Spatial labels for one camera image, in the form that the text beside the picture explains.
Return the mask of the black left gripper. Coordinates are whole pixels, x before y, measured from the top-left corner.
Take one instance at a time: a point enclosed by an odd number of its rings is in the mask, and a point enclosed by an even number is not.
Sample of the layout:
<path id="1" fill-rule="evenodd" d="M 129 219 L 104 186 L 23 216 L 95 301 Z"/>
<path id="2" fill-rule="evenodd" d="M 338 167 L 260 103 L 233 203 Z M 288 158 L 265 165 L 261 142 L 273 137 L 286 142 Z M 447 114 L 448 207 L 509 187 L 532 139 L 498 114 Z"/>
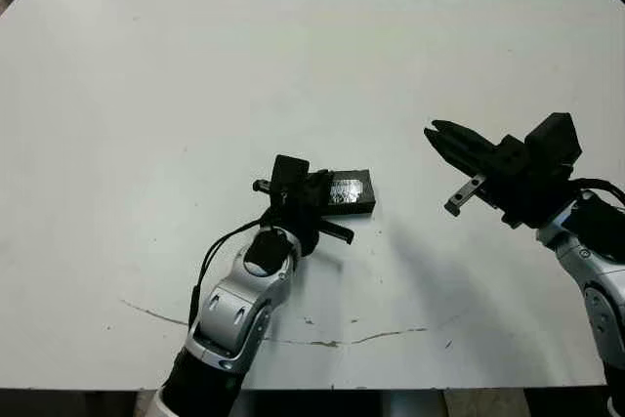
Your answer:
<path id="1" fill-rule="evenodd" d="M 270 208 L 261 217 L 261 225 L 277 227 L 295 236 L 301 257 L 313 252 L 321 234 L 350 245 L 354 232 L 327 220 L 338 215 L 329 194 L 338 176 L 335 171 L 322 169 L 314 173 L 273 176 L 270 181 L 256 180 L 252 189 L 270 197 Z"/>

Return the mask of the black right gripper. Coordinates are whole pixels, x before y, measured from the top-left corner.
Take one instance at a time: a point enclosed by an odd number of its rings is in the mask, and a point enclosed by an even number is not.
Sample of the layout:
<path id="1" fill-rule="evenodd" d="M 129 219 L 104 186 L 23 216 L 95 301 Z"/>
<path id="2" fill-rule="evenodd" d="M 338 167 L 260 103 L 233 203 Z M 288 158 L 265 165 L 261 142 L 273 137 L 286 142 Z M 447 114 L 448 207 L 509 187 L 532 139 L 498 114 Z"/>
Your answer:
<path id="1" fill-rule="evenodd" d="M 512 135 L 493 144 L 477 132 L 448 120 L 432 121 L 424 134 L 438 154 L 468 178 L 445 202 L 457 217 L 472 197 L 503 212 L 511 228 L 540 228 L 572 198 L 569 182 L 575 163 L 573 134 Z"/>

